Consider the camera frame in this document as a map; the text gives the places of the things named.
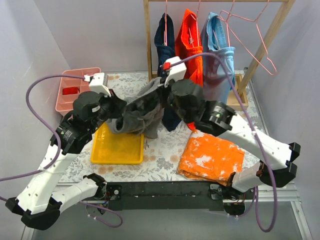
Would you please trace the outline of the grey shorts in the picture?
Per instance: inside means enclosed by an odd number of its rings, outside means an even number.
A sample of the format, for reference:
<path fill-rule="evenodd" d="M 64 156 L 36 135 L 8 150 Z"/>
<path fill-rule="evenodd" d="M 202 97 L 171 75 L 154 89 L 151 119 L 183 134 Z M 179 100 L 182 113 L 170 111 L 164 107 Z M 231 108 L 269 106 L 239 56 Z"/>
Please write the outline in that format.
<path fill-rule="evenodd" d="M 157 94 L 161 78 L 152 79 L 135 96 L 126 97 L 127 105 L 118 118 L 108 119 L 106 124 L 114 134 L 144 134 L 146 137 L 156 139 L 158 127 L 164 115 Z"/>

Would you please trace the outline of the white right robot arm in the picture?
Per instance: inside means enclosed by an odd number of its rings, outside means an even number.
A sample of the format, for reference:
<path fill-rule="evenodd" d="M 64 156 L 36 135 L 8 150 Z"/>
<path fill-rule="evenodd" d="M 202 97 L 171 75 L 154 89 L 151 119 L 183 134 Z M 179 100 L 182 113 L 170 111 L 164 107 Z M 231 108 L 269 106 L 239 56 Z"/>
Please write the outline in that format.
<path fill-rule="evenodd" d="M 202 88 L 188 79 L 161 82 L 155 92 L 162 104 L 195 123 L 179 166 L 183 173 L 223 185 L 232 199 L 262 184 L 282 188 L 296 177 L 299 144 L 277 141 L 224 103 L 205 100 Z"/>

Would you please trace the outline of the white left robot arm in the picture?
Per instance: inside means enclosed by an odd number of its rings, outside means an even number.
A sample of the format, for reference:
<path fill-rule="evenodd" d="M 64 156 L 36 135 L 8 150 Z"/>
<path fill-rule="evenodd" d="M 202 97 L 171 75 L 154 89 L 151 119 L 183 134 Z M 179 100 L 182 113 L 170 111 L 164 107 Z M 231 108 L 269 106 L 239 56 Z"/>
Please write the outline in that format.
<path fill-rule="evenodd" d="M 9 198 L 5 206 L 29 228 L 47 230 L 60 214 L 78 202 L 106 196 L 106 180 L 95 174 L 85 175 L 79 183 L 55 191 L 69 165 L 78 157 L 92 135 L 108 119 L 119 118 L 127 103 L 114 92 L 86 91 L 73 102 L 73 109 L 62 119 L 50 139 L 47 152 L 26 188 Z"/>

